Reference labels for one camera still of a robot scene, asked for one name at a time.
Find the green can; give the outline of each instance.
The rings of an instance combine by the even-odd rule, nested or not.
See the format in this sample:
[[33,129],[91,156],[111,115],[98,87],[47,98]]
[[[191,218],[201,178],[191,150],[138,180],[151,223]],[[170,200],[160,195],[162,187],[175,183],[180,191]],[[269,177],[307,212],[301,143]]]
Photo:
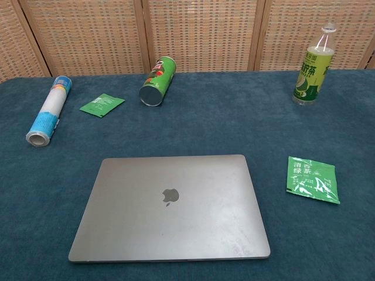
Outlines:
[[157,107],[161,104],[175,71],[176,62],[172,58],[161,57],[158,59],[139,90],[141,101],[149,107]]

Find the green tea packet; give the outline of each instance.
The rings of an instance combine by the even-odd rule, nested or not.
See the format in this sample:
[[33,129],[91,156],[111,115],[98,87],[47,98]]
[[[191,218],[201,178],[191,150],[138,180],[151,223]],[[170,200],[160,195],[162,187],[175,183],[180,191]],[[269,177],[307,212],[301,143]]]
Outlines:
[[287,192],[340,204],[335,167],[317,161],[289,157]]
[[122,104],[124,101],[125,100],[122,98],[114,98],[107,94],[101,94],[92,102],[81,107],[80,110],[102,118],[105,114],[110,112],[116,106]]

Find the clear plastic bottle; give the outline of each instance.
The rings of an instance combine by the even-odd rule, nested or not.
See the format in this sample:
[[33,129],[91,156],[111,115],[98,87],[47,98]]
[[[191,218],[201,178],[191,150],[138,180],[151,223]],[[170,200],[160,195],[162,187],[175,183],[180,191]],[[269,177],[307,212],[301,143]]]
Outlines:
[[307,48],[305,60],[294,89],[293,99],[302,105],[315,101],[327,69],[335,53],[333,34],[336,32],[334,23],[327,23],[322,27],[322,34],[314,38]]

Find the bottle cap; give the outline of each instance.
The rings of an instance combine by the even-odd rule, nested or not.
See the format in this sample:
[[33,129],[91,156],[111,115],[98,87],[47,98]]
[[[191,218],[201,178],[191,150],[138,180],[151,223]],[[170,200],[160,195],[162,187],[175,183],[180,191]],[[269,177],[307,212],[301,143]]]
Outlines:
[[326,23],[323,27],[322,27],[322,31],[325,32],[325,33],[332,33],[332,32],[335,32],[336,31],[336,26],[334,23],[332,22],[328,22]]

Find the silver laptop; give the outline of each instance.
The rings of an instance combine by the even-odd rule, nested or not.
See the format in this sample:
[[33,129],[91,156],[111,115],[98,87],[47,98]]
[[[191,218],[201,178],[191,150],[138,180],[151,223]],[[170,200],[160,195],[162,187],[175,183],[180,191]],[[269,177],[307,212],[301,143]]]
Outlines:
[[71,262],[267,258],[242,155],[104,159]]

